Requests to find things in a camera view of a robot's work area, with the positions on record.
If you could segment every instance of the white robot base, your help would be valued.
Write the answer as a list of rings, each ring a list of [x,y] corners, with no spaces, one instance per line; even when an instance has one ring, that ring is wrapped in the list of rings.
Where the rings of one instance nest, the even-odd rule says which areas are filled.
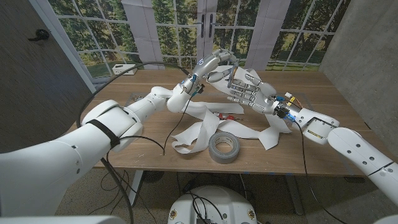
[[[226,187],[216,185],[206,185],[197,187],[190,191],[193,195],[184,194],[172,205],[169,213],[168,224],[199,224],[203,221],[198,217],[193,209],[193,198],[203,197],[211,201],[220,211],[217,212],[212,204],[200,198],[195,199],[203,219],[205,219],[205,207],[207,212],[207,222],[217,224],[256,224],[257,218],[253,206],[240,194]]]

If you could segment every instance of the black cable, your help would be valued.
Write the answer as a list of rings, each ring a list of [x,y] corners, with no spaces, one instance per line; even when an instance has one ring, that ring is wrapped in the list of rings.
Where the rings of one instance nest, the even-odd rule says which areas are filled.
[[[114,173],[114,170],[113,170],[113,167],[111,166],[111,164],[108,163],[104,158],[101,159],[101,162],[102,162],[102,164],[104,164],[105,168],[108,170],[108,172],[111,174],[113,180],[118,185],[119,190],[122,192],[122,196],[123,196],[124,200],[127,203],[127,207],[129,208],[130,223],[134,224],[134,217],[132,215],[132,208],[131,208],[131,203],[130,203],[130,200],[129,200],[129,196],[124,191],[123,185],[119,182],[119,179],[116,176],[116,174]]]
[[[106,174],[102,177],[102,180],[101,180],[101,188],[102,188],[103,190],[105,190],[105,191],[112,191],[112,190],[116,189],[118,186],[115,186],[114,188],[112,188],[112,189],[110,189],[110,190],[109,190],[109,189],[104,189],[103,186],[102,186],[102,181],[104,180],[104,178],[105,178],[108,174],[109,174],[109,172],[106,173]],[[118,192],[116,193],[116,195],[115,195],[115,197],[112,199],[112,201],[110,201],[109,203],[107,203],[106,205],[104,205],[104,206],[102,206],[102,207],[100,207],[100,208],[94,209],[94,210],[91,211],[88,215],[91,215],[91,214],[94,213],[95,211],[98,211],[98,210],[100,210],[100,209],[102,209],[102,208],[105,208],[105,207],[111,205],[112,202],[114,202],[114,201],[116,200],[116,198],[118,197],[119,193],[120,193],[120,190],[118,190]]]
[[[146,139],[146,140],[150,140],[150,141],[156,143],[159,147],[162,148],[163,156],[164,156],[164,153],[165,153],[164,147],[162,145],[160,145],[157,141],[155,141],[155,140],[153,140],[151,138],[148,138],[148,137],[145,137],[145,136],[124,136],[124,137],[119,138],[119,140],[126,139],[126,138],[143,138],[143,139]]]
[[[182,113],[182,116],[181,116],[180,121],[177,123],[177,125],[173,128],[173,130],[172,130],[172,131],[169,133],[169,135],[167,136],[166,141],[164,142],[164,146],[163,146],[164,149],[166,148],[166,143],[167,143],[167,140],[169,139],[170,135],[173,133],[173,131],[178,127],[178,125],[179,125],[180,122],[182,121],[182,118],[184,117],[184,114],[185,114],[185,112],[186,112],[186,110],[187,110],[187,108],[188,108],[189,102],[191,102],[192,97],[193,97],[193,96],[191,96],[191,97],[189,98],[188,103],[187,103],[187,107],[185,107],[185,110],[184,110],[184,112]]]
[[[305,153],[304,153],[304,135],[303,135],[303,130],[301,129],[300,125],[298,124],[298,122],[294,121],[294,123],[297,124],[298,128],[300,129],[300,133],[301,133],[301,142],[302,142],[302,148],[303,148],[303,160],[304,160],[304,170],[305,170],[305,177],[307,179],[307,184],[310,187],[311,193],[314,197],[314,199],[318,202],[319,206],[321,206],[321,208],[327,213],[329,214],[331,217],[333,217],[335,220],[347,224],[346,222],[340,220],[339,218],[335,217],[332,213],[330,213],[327,209],[324,208],[324,206],[318,201],[317,196],[315,196],[314,191],[312,190],[311,184],[310,184],[310,180],[308,179],[308,172],[307,172],[307,165],[305,163]]]
[[[127,174],[127,182],[130,182],[130,177],[129,177],[129,174],[127,173],[126,170],[123,170],[123,178],[124,178],[124,174]],[[122,200],[122,198],[123,198],[123,197],[121,197],[121,198],[118,200],[118,202],[116,202],[116,205],[114,205],[114,207],[112,208],[111,213],[110,213],[109,215],[112,215],[114,209],[116,208],[116,206],[119,205],[119,203],[120,203],[120,201]]]
[[[201,199],[206,200],[207,202],[209,202],[209,203],[217,210],[218,214],[219,214],[220,217],[221,217],[221,220],[222,220],[222,221],[224,220],[224,218],[223,218],[221,212],[218,210],[217,206],[213,204],[213,202],[209,201],[207,198],[199,197],[199,196],[197,196],[197,197],[196,197],[195,199],[193,199],[193,200],[195,201],[197,198],[201,198]]]
[[[191,193],[191,191],[189,191],[189,193],[185,193],[185,194],[190,194],[191,195],[193,210],[195,211],[197,216],[200,218],[200,220],[202,220],[204,223],[206,223],[205,219],[207,219],[207,209],[206,209],[206,204],[203,201],[203,199],[199,198],[201,200],[202,204],[203,204],[203,207],[205,208],[205,219],[203,219],[203,217],[201,216],[201,213],[199,211],[199,206],[198,206],[197,202],[195,201],[195,198],[193,198],[193,196],[195,196],[195,197],[199,197],[199,196],[196,195],[196,194]]]
[[[128,69],[126,69],[125,71],[123,71],[123,72],[121,72],[121,73],[115,75],[115,76],[114,76],[112,79],[110,79],[107,83],[105,83],[104,85],[102,85],[101,87],[99,87],[99,88],[98,88],[98,89],[85,101],[85,103],[83,104],[83,106],[80,108],[78,117],[77,117],[77,119],[76,119],[76,126],[77,126],[77,128],[80,128],[80,127],[81,127],[81,123],[80,123],[81,114],[82,114],[83,111],[87,108],[87,106],[91,103],[91,101],[93,101],[94,97],[95,97],[103,88],[105,88],[106,86],[108,86],[111,82],[115,81],[115,79],[117,79],[117,78],[119,78],[120,76],[124,75],[126,72],[129,72],[129,71],[131,71],[131,70],[133,70],[133,69],[135,69],[135,68],[142,67],[142,66],[144,66],[144,65],[149,65],[149,64],[154,64],[154,65],[168,65],[168,66],[170,66],[170,67],[175,67],[175,68],[181,69],[181,71],[182,71],[183,73],[185,73],[187,76],[190,75],[189,72],[188,72],[185,68],[180,67],[180,66],[178,66],[178,65],[171,64],[171,63],[165,63],[165,62],[145,62],[145,63],[139,64],[139,65],[136,65],[136,66],[134,66],[134,67],[128,68]]]
[[[109,161],[105,161],[105,162],[107,162],[108,165],[110,166],[110,168],[113,169],[114,173],[116,173],[116,175],[118,175],[118,176],[120,177],[120,179],[121,179],[124,183],[127,184],[127,186],[130,188],[130,190],[132,190],[134,193],[136,193],[136,195],[138,195],[138,197],[141,199],[142,204],[144,205],[145,209],[146,209],[146,210],[148,211],[148,213],[152,216],[152,218],[154,219],[155,223],[157,223],[157,222],[156,222],[156,219],[155,219],[155,216],[149,211],[149,209],[148,209],[147,205],[145,204],[145,201],[144,201],[144,199],[141,197],[141,195],[139,195],[139,194],[130,186],[130,183],[129,183],[129,182],[127,182],[126,180],[124,180],[124,179],[120,176],[120,174],[119,174],[118,172],[116,172],[116,170],[114,169],[114,167],[112,166],[112,164],[111,164]]]

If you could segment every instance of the floor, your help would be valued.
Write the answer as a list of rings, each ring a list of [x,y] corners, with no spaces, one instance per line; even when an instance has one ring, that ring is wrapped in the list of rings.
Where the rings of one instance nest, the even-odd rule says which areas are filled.
[[[66,192],[57,215],[87,215],[96,208],[106,205],[117,194],[118,190],[101,189],[101,179],[106,175],[104,169],[92,169]],[[127,170],[129,179],[134,176],[133,170]],[[179,172],[179,181],[183,188],[197,174]],[[305,215],[294,213],[292,201],[284,176],[281,175],[243,175],[250,202],[255,206],[257,219],[265,223],[338,223],[328,216],[316,203],[308,188],[304,176],[296,177],[301,193]],[[319,201],[337,217],[348,223],[373,223],[376,220],[398,214],[396,207],[370,181],[349,183],[342,177],[310,177],[313,190]],[[241,181],[237,174],[200,174],[195,179],[195,186],[216,184],[230,187],[237,192],[242,191]],[[103,179],[104,189],[116,186],[109,175]],[[145,200],[157,223],[167,223],[170,207],[178,198],[176,172],[164,172],[162,178],[154,183],[144,182],[141,197]],[[99,209],[93,215],[109,215],[121,194],[113,203]],[[153,218],[144,208],[142,200],[138,200],[133,208],[135,223],[154,223]],[[124,201],[115,207],[113,215],[129,222],[128,211]]]

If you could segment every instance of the black strap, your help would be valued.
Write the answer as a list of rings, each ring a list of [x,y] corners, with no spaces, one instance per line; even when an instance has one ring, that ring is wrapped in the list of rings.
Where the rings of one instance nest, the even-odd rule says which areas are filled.
[[[111,149],[113,149],[113,147],[117,146],[118,144],[120,144],[120,139],[119,137],[117,137],[107,126],[105,126],[103,123],[92,119],[91,121],[87,122],[87,124],[92,124],[94,126],[96,126],[98,129],[100,129],[102,132],[104,132],[107,137],[110,138],[111,140]]]

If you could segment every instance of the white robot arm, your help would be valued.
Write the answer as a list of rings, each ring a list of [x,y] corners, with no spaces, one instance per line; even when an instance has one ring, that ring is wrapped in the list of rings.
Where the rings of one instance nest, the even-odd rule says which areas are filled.
[[[299,108],[275,96],[275,89],[258,78],[246,75],[253,85],[233,80],[228,99],[248,105],[262,114],[285,119],[293,128],[319,144],[327,142],[355,164],[398,206],[398,164],[370,145],[356,131],[339,128],[339,121],[325,114]]]
[[[142,124],[166,104],[171,112],[180,112],[191,96],[203,91],[200,80],[222,60],[237,61],[232,52],[217,50],[173,91],[155,86],[127,107],[105,101],[85,116],[82,127],[53,141],[1,154],[0,215],[53,215],[71,184],[109,150],[119,152],[135,141],[123,137],[141,135]]]

